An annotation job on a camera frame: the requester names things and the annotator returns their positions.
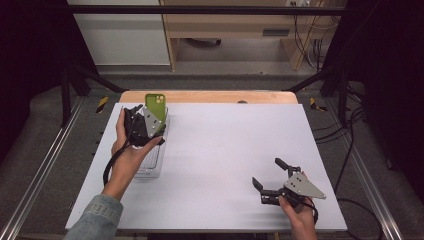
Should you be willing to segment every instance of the white cabinet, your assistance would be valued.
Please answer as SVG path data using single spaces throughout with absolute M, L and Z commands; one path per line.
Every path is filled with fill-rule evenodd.
M 68 0 L 70 5 L 159 5 L 157 0 Z M 74 14 L 97 66 L 170 65 L 162 16 Z

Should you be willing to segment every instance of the gray floor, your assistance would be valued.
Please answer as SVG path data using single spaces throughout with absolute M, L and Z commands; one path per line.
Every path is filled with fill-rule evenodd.
M 218 47 L 183 42 L 175 72 L 152 69 L 147 71 L 144 69 L 137 74 L 109 69 L 107 72 L 109 74 L 105 77 L 119 86 L 130 89 L 281 90 L 293 86 L 314 72 L 306 62 L 301 71 L 292 72 L 278 40 L 223 40 L 222 45 Z M 64 226 L 70 208 L 78 196 L 91 164 L 97 142 L 101 139 L 101 132 L 106 126 L 108 114 L 113 103 L 119 100 L 119 94 L 91 81 L 90 85 L 93 90 L 85 99 L 76 125 L 63 145 L 61 154 L 21 228 L 21 235 L 66 233 Z M 316 90 L 319 85 L 320 83 L 317 83 L 297 94 L 299 102 L 304 105 L 311 129 L 326 127 L 335 122 L 329 111 L 310 108 L 311 97 L 315 98 L 318 106 L 328 107 Z M 103 96 L 108 96 L 110 99 L 102 113 L 95 113 L 98 102 Z M 349 100 L 350 109 L 355 109 L 357 106 L 358 103 Z M 51 89 L 32 100 L 31 116 L 0 168 L 0 226 L 7 223 L 36 174 L 59 131 L 61 114 L 59 88 Z M 324 136 L 335 129 L 314 131 L 314 135 Z M 365 121 L 355 123 L 354 135 L 355 146 L 365 160 L 404 239 L 424 239 L 422 227 L 424 206 L 415 196 L 403 174 L 387 169 L 385 156 Z M 334 184 L 346 154 L 342 139 L 318 144 L 318 148 L 330 181 Z M 351 163 L 348 164 L 337 195 L 370 207 Z M 352 233 L 363 239 L 376 238 L 378 229 L 371 216 L 351 204 L 343 204 L 341 208 Z M 133 236 L 132 233 L 122 232 L 118 235 Z M 196 237 L 198 236 L 167 235 L 152 238 L 197 239 Z M 208 234 L 206 238 L 249 239 L 251 235 Z M 281 239 L 288 238 L 287 234 L 281 236 Z M 345 238 L 349 239 L 345 233 L 320 235 L 320 239 Z

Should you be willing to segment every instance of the power strip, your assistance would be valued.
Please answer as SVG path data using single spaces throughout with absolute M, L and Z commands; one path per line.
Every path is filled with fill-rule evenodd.
M 286 7 L 309 7 L 310 0 L 287 0 Z

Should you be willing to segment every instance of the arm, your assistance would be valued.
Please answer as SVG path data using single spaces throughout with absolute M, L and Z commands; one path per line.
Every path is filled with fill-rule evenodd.
M 316 240 L 314 217 L 312 209 L 303 206 L 299 213 L 296 213 L 290 203 L 283 197 L 278 198 L 281 209 L 289 217 L 292 229 L 293 239 L 295 240 Z M 305 203 L 312 205 L 308 198 L 305 198 Z
M 125 113 L 121 109 L 116 124 L 117 139 L 112 155 L 125 143 Z M 87 205 L 81 218 L 72 226 L 65 239 L 112 239 L 123 211 L 120 202 L 147 154 L 159 143 L 161 137 L 152 139 L 141 149 L 125 148 L 112 167 L 112 175 L 102 193 Z

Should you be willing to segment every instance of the clear plastic container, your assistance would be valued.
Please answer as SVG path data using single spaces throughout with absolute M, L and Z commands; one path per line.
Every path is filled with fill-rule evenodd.
M 162 169 L 163 156 L 165 154 L 165 147 L 167 144 L 167 136 L 170 127 L 170 116 L 168 115 L 168 108 L 166 109 L 166 128 L 163 134 L 165 142 L 161 146 L 154 147 L 146 158 L 141 163 L 140 168 L 135 174 L 135 178 L 158 178 Z

